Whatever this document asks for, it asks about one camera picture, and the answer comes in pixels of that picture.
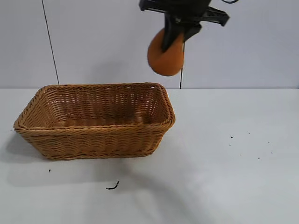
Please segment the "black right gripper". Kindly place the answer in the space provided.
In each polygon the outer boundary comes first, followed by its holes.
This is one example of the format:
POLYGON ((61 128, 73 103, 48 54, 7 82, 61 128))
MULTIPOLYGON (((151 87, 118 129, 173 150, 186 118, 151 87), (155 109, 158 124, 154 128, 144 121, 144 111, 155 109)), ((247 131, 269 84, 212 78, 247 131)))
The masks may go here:
POLYGON ((161 49, 166 52, 179 35, 184 42, 200 32, 201 21, 225 26, 229 15, 210 6, 210 0, 141 0, 141 11, 164 13, 164 35, 161 49))

